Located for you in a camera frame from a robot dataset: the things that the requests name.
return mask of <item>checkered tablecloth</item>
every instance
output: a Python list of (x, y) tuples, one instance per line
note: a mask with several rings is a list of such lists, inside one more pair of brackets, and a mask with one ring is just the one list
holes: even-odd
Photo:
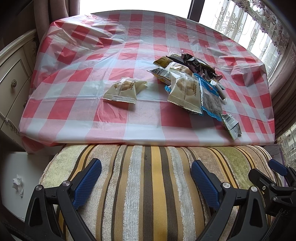
[[(223, 76), (223, 112), (242, 129), (235, 141), (206, 113), (190, 115), (169, 103), (164, 84), (147, 72), (159, 57), (182, 52), (205, 60)], [(136, 104), (102, 99), (121, 77), (148, 82)], [(50, 25), (20, 132), (29, 152), (57, 143), (264, 145), (274, 142), (274, 116), (264, 64), (242, 46), (188, 19), (121, 10)]]

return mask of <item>white tissue paper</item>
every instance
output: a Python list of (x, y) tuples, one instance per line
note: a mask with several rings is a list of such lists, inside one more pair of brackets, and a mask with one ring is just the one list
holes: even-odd
[(20, 197), (23, 197), (24, 196), (24, 184), (22, 182), (22, 178), (17, 174), (17, 177), (14, 178), (12, 181), (13, 181), (12, 187), (18, 191)]

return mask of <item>blue gripper pad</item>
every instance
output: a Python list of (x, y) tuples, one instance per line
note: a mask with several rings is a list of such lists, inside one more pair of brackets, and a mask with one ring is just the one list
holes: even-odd
[(209, 207), (218, 210), (220, 207), (219, 193), (196, 161), (192, 163), (191, 176), (202, 192)]
[(287, 168), (274, 159), (270, 159), (268, 165), (281, 176), (286, 176), (288, 174)]
[(95, 161), (82, 181), (79, 183), (74, 192), (73, 206), (77, 210), (80, 206), (84, 205), (88, 199), (94, 185), (96, 184), (99, 176), (101, 175), (102, 164), (99, 159)]

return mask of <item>striped fabric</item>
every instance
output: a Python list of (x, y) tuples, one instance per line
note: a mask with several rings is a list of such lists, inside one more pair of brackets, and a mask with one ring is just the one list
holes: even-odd
[[(49, 163), (40, 183), (47, 188), (72, 180), (94, 157), (102, 162), (102, 174), (78, 211), (96, 240), (195, 240), (210, 219), (210, 210), (190, 175), (196, 159), (236, 188), (249, 188), (251, 168), (281, 184), (267, 165), (270, 155), (259, 146), (95, 144), (65, 147)], [(226, 240), (236, 213), (234, 207), (221, 240)], [(67, 240), (72, 240), (59, 208), (57, 217)]]

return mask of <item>sheer curtain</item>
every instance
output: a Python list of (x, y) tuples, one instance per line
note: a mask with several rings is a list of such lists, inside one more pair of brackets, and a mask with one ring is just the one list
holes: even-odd
[(258, 57), (265, 64), (268, 78), (289, 40), (281, 22), (259, 0), (206, 0), (200, 23), (226, 35)]

